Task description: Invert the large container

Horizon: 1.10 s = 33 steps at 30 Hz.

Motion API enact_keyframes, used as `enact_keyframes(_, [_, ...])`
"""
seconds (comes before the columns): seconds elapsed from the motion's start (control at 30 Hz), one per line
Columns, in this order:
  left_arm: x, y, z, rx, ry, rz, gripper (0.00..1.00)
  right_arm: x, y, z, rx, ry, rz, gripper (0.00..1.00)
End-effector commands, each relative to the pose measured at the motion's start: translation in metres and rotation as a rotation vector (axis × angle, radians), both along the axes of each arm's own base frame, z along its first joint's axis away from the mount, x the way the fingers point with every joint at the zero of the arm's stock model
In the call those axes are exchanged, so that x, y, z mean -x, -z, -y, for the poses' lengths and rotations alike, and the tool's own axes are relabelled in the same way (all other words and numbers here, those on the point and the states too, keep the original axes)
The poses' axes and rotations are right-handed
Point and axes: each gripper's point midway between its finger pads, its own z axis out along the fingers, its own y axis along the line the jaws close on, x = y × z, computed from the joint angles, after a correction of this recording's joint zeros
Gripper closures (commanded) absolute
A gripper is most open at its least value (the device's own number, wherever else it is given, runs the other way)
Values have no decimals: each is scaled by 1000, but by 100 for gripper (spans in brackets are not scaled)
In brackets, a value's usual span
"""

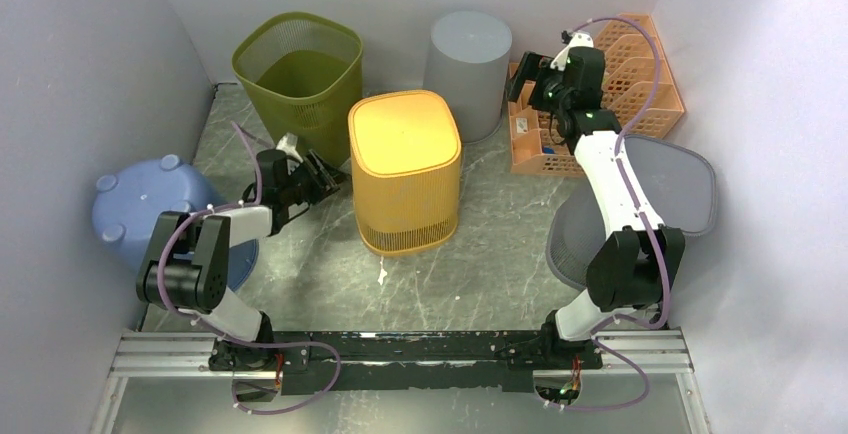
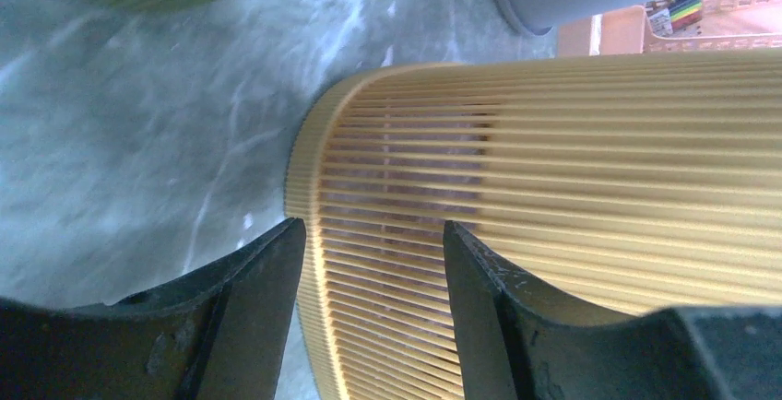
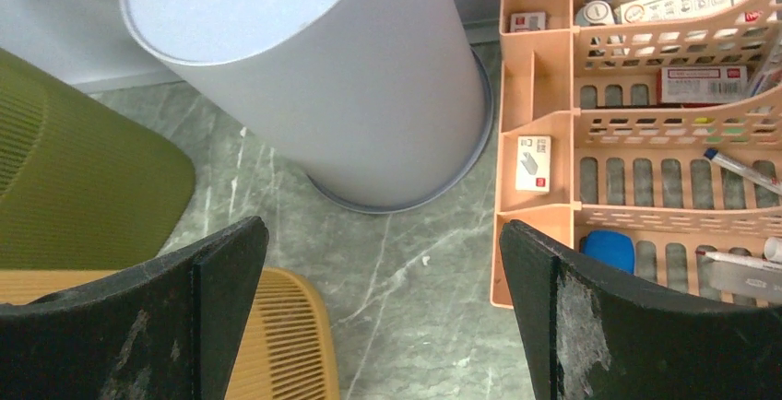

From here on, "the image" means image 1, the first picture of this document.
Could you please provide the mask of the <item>olive green mesh bin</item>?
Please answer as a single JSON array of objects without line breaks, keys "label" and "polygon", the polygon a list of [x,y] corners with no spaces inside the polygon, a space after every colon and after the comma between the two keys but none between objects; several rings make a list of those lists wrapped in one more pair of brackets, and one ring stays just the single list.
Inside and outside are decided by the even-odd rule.
[{"label": "olive green mesh bin", "polygon": [[271,138],[340,166],[350,158],[347,117],[363,98],[364,42],[352,29],[307,12],[278,14],[244,39],[231,57]]}]

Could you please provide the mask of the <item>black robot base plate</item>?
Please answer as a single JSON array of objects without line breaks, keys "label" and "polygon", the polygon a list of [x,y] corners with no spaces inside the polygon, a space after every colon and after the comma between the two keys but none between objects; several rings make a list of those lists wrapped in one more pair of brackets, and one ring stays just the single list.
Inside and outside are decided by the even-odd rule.
[{"label": "black robot base plate", "polygon": [[216,341],[207,366],[237,379],[279,380],[285,395],[333,391],[499,388],[531,393],[542,371],[596,370],[589,341],[537,330],[276,331],[275,349]]}]

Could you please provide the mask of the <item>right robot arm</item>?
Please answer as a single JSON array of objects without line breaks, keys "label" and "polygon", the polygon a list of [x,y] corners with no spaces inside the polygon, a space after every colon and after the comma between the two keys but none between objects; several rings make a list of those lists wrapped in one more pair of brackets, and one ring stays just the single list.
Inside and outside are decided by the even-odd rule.
[{"label": "right robot arm", "polygon": [[587,179],[575,192],[586,211],[561,207],[549,232],[552,272],[580,291],[549,314],[533,344],[553,368],[589,347],[604,325],[664,306],[685,248],[681,230],[662,219],[640,186],[618,118],[601,106],[604,71],[604,54],[594,47],[568,47],[556,57],[527,51],[506,89],[516,101],[533,84],[529,106],[552,117]]}]

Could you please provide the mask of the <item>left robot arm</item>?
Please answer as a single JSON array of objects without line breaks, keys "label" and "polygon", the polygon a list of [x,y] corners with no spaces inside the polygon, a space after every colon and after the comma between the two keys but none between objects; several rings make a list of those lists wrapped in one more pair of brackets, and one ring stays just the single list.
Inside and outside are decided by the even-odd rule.
[{"label": "left robot arm", "polygon": [[214,333],[211,371],[281,368],[289,355],[307,357],[316,341],[307,335],[276,339],[269,316],[229,286],[230,254],[279,234],[338,192],[347,178],[314,151],[259,152],[254,181],[237,203],[158,216],[136,281],[139,299]]}]

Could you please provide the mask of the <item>dark grey mesh bin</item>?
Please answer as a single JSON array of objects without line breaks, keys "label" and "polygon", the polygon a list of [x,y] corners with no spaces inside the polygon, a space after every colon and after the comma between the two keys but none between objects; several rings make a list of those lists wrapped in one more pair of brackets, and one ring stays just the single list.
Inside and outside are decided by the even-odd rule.
[{"label": "dark grey mesh bin", "polygon": [[[681,146],[642,135],[625,138],[635,177],[648,201],[688,239],[708,233],[717,214],[715,172],[705,158]],[[556,210],[546,245],[554,276],[577,290],[586,287],[589,263],[606,241],[601,211],[583,178]]]}]

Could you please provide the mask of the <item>light grey plastic bin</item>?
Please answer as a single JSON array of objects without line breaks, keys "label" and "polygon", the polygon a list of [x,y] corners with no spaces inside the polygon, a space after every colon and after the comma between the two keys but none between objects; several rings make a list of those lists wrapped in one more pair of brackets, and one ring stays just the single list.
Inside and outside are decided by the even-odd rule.
[{"label": "light grey plastic bin", "polygon": [[465,144],[498,129],[511,48],[508,25],[487,13],[455,11],[431,27],[423,88],[446,101]]}]

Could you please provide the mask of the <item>blue plastic bin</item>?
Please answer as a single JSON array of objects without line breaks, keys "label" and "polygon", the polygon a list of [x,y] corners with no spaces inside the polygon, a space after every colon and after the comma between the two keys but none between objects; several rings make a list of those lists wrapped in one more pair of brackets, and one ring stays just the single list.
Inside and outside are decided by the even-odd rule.
[{"label": "blue plastic bin", "polygon": [[175,154],[132,164],[96,182],[92,225],[105,246],[138,279],[161,213],[193,213],[229,203],[211,182]]}]

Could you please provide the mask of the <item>yellow mesh bin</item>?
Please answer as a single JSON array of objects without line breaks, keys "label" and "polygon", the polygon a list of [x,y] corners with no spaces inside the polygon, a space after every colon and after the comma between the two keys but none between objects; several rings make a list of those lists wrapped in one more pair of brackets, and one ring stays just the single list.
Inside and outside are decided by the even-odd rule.
[{"label": "yellow mesh bin", "polygon": [[459,225],[462,143],[446,101],[428,90],[364,98],[347,118],[353,210],[377,255],[444,244]]}]

